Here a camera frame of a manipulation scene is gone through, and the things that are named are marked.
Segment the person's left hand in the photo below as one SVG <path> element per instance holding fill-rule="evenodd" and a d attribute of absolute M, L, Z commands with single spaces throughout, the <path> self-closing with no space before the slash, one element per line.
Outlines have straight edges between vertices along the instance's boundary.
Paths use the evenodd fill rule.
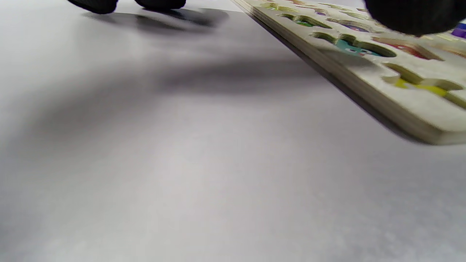
<path fill-rule="evenodd" d="M 134 0 L 151 11 L 178 10 L 186 0 Z M 386 28 L 423 36 L 449 31 L 466 16 L 465 0 L 361 0 L 371 17 Z M 67 0 L 92 13 L 110 14 L 118 0 Z"/>

